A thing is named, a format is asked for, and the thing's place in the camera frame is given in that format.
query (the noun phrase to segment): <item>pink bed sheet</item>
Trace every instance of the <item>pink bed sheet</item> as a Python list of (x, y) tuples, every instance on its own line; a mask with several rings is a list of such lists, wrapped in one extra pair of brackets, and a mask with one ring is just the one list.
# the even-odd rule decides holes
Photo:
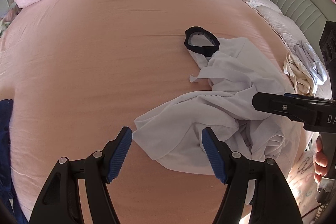
[[(86, 158), (141, 114), (209, 89), (189, 82), (199, 70), (183, 45), (191, 26), (248, 37), (282, 69), (282, 40), (241, 0), (42, 0), (16, 17), (0, 40), (0, 99), (14, 99), (12, 177), (28, 218), (60, 157)], [(133, 142), (108, 189), (121, 223), (204, 224), (225, 186), (165, 169)]]

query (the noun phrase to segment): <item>metal screw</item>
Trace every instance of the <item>metal screw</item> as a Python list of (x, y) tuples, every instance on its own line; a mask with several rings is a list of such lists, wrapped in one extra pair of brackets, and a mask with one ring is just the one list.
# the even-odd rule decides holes
[(239, 159), (241, 157), (241, 154), (239, 152), (232, 152), (232, 157)]
[(93, 156), (94, 156), (95, 158), (100, 158), (102, 155), (103, 155), (103, 153), (102, 153), (101, 151), (96, 151), (96, 152), (93, 154)]
[(273, 159), (271, 159), (271, 158), (268, 158), (268, 159), (266, 160), (266, 162), (267, 162), (269, 165), (273, 165), (273, 164), (275, 164), (275, 161), (274, 161)]
[(58, 160), (58, 162), (59, 162), (60, 164), (65, 164), (65, 163), (67, 162), (67, 158), (66, 158), (66, 157), (62, 157), (62, 158), (60, 158), (60, 159)]

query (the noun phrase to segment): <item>blue gripper pad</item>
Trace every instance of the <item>blue gripper pad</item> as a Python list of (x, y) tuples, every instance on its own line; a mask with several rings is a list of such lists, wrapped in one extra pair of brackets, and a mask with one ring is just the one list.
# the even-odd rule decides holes
[(202, 131), (202, 143), (216, 178), (222, 183), (225, 183), (227, 181), (227, 175), (224, 160), (206, 128)]
[(132, 131), (129, 128), (125, 135), (122, 137), (120, 143), (118, 144), (117, 148), (115, 149), (112, 158), (110, 159), (110, 169), (107, 175), (107, 179), (109, 183), (118, 177), (121, 166), (125, 160), (129, 147), (132, 143)]

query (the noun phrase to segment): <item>finger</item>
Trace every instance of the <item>finger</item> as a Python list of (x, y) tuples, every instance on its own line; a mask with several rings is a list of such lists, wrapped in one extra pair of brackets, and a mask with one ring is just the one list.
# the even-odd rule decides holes
[(322, 152), (316, 153), (315, 162), (322, 167), (327, 167), (328, 159)]
[(322, 151), (322, 140), (321, 140), (321, 137), (318, 136), (317, 139), (316, 139), (316, 151), (317, 152), (320, 152)]
[(322, 167), (318, 164), (315, 164), (315, 173), (318, 174), (318, 175), (321, 175), (321, 176), (325, 176), (327, 174), (327, 168), (325, 167)]
[(318, 174), (315, 174), (315, 175), (314, 175), (314, 180), (315, 180), (315, 182), (316, 182), (317, 184), (320, 183), (321, 179), (322, 179), (322, 176), (320, 176), (320, 175), (318, 175)]

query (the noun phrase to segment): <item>dark blue fabric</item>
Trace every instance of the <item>dark blue fabric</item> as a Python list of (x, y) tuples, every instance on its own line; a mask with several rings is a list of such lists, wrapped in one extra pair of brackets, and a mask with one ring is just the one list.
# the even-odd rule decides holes
[(0, 101), (0, 199), (14, 215), (18, 224), (28, 224), (17, 200), (11, 177), (11, 141), (9, 138), (9, 121), (13, 110), (13, 100)]

